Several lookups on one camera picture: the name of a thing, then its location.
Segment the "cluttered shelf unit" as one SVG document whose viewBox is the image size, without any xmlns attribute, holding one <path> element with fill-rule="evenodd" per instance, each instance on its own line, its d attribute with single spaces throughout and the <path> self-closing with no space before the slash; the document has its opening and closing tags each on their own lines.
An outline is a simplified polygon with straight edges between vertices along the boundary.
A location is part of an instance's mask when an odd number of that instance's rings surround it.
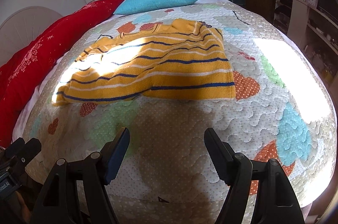
<svg viewBox="0 0 338 224">
<path fill-rule="evenodd" d="M 328 85 L 337 75 L 337 2 L 319 0 L 317 8 L 306 0 L 276 0 L 274 25 L 303 52 Z"/>
</svg>

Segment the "white round headboard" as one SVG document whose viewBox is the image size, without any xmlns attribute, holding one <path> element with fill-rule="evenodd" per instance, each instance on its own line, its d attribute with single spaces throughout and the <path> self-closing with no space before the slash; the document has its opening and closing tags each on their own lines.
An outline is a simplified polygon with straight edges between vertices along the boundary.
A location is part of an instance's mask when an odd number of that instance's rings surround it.
<svg viewBox="0 0 338 224">
<path fill-rule="evenodd" d="M 12 14 L 1 24 L 1 65 L 61 17 L 56 11 L 42 6 L 25 7 Z"/>
</svg>

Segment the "red snowflake blanket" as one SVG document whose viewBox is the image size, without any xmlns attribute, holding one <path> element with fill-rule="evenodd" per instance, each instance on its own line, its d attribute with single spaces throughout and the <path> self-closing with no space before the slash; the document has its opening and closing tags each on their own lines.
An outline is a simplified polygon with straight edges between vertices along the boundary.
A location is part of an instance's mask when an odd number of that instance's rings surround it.
<svg viewBox="0 0 338 224">
<path fill-rule="evenodd" d="M 1 147 L 10 145 L 21 111 L 57 60 L 125 0 L 99 0 L 60 18 L 1 66 Z"/>
</svg>

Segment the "yellow striped knit sweater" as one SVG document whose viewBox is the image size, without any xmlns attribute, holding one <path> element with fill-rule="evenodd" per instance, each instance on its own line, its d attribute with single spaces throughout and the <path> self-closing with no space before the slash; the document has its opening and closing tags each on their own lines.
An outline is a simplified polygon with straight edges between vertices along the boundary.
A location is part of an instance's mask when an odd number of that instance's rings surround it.
<svg viewBox="0 0 338 224">
<path fill-rule="evenodd" d="M 169 25 L 103 37 L 71 64 L 52 103 L 108 104 L 138 96 L 234 99 L 234 75 L 221 30 L 178 18 Z"/>
</svg>

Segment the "patchwork heart quilt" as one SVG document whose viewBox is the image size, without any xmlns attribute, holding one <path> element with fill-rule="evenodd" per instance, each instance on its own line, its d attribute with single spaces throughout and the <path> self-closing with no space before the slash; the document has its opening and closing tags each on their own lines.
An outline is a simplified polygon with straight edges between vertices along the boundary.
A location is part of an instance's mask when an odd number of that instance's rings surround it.
<svg viewBox="0 0 338 224">
<path fill-rule="evenodd" d="M 189 19 L 222 32 L 237 95 L 179 101 L 138 96 L 100 105 L 53 104 L 76 71 L 75 60 L 99 39 Z M 81 160 L 127 127 L 131 141 L 106 191 L 121 223 L 212 223 L 228 193 L 203 141 L 212 127 L 248 158 L 279 160 L 300 206 L 328 187 L 336 165 L 337 121 L 331 97 L 297 46 L 261 16 L 232 3 L 204 3 L 113 18 L 87 31 L 47 80 L 24 138 L 41 152 L 27 173 L 42 183 L 59 158 Z"/>
</svg>

